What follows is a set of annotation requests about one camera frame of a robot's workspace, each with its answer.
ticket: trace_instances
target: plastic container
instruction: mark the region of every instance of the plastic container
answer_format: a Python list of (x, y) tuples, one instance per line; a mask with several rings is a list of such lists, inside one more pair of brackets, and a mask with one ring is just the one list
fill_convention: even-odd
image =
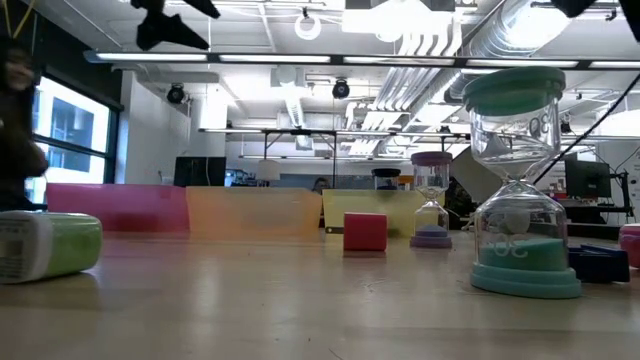
[(618, 236), (620, 248), (629, 254), (629, 265), (640, 268), (640, 224), (625, 225)]
[(449, 214), (438, 203), (438, 196), (449, 188), (450, 153), (427, 151), (411, 156), (414, 188), (426, 201), (415, 212), (415, 231), (411, 246), (426, 248), (450, 248)]
[(21, 283), (92, 268), (102, 247), (100, 221), (87, 215), (0, 213), (0, 283)]
[(373, 169), (371, 170), (371, 174), (374, 176), (376, 190), (398, 190), (400, 170)]
[(569, 268), (566, 214), (527, 176), (560, 152), (561, 70), (516, 68), (485, 75), (464, 90), (476, 161), (503, 187), (475, 213), (472, 285), (534, 298), (580, 296)]

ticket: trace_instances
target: hourglass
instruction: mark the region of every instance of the hourglass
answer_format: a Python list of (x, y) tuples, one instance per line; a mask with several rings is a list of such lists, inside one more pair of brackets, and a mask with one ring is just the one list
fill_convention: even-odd
[(427, 151), (411, 156), (414, 187), (426, 202), (415, 213), (415, 232), (411, 246), (450, 248), (449, 214), (438, 203), (438, 196), (449, 187), (449, 165), (452, 156), (447, 152)]
[(566, 214), (527, 177), (560, 152), (561, 70), (516, 68), (485, 75), (464, 89), (476, 161), (504, 184), (475, 213), (471, 284), (535, 297), (580, 296), (567, 259)]

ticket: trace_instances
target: ceiling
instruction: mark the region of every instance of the ceiling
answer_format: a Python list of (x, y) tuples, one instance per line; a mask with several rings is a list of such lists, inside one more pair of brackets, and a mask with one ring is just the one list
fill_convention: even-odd
[[(320, 35), (311, 41), (300, 38), (294, 23), (300, 16), (299, 5), (289, 8), (263, 5), (247, 5), (242, 1), (225, 1), (218, 5), (222, 16), (212, 20), (186, 6), (167, 6), (169, 15), (180, 14), (193, 30), (211, 44), (215, 52), (255, 52), (255, 53), (327, 53), (327, 54), (396, 54), (401, 41), (388, 43), (380, 41), (373, 34), (354, 34), (341, 31), (340, 16), (345, 0), (312, 0), (309, 12), (322, 16)], [(498, 3), (498, 0), (477, 0), (478, 10), (463, 16), (463, 36)], [(36, 2), (36, 9), (45, 17), (73, 34), (89, 46), (103, 51), (136, 51), (136, 27), (145, 16), (144, 10), (132, 8), (121, 0), (60, 0)], [(590, 13), (573, 20), (555, 39), (540, 48), (534, 56), (590, 57), (640, 59), (640, 47), (634, 40), (628, 25), (620, 16), (613, 21), (605, 21), (606, 14)], [(153, 51), (191, 51), (185, 47), (161, 44)], [(155, 88), (165, 91), (169, 82), (162, 77), (149, 74), (169, 74), (186, 72), (214, 72), (220, 75), (231, 95), (235, 106), (230, 107), (229, 117), (241, 126), (252, 125), (252, 119), (273, 119), (278, 112), (286, 112), (285, 101), (278, 93), (270, 92), (270, 77), (273, 66), (268, 65), (148, 65), (139, 71), (141, 81), (152, 82)], [(344, 77), (351, 86), (351, 97), (375, 98), (384, 84), (389, 68), (375, 67), (303, 67), (307, 83), (313, 83), (312, 91), (303, 94), (301, 105), (305, 112), (338, 113), (344, 115), (349, 101), (335, 100), (331, 89), (335, 79)], [(575, 128), (584, 128), (593, 122), (597, 108), (603, 102), (589, 101), (594, 95), (577, 99), (572, 89), (601, 89), (620, 91), (624, 89), (633, 74), (625, 72), (579, 72), (568, 71), (567, 92), (560, 104), (561, 110), (570, 109)], [(206, 93), (206, 84), (186, 84), (186, 89), (194, 96)], [(464, 124), (466, 114), (457, 114)]]

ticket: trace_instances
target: table surface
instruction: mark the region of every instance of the table surface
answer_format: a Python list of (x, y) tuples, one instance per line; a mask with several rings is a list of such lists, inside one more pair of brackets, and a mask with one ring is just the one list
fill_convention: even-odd
[(105, 243), (88, 274), (0, 287), (0, 358), (638, 359), (640, 276), (536, 300), (469, 285), (453, 250), (338, 241)]

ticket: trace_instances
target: teal sand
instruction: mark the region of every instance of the teal sand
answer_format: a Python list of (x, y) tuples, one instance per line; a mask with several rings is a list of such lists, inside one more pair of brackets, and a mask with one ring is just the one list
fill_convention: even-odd
[(529, 239), (483, 246), (473, 266), (471, 284), (502, 294), (541, 299), (569, 299), (582, 293), (575, 271), (567, 266), (561, 239)]

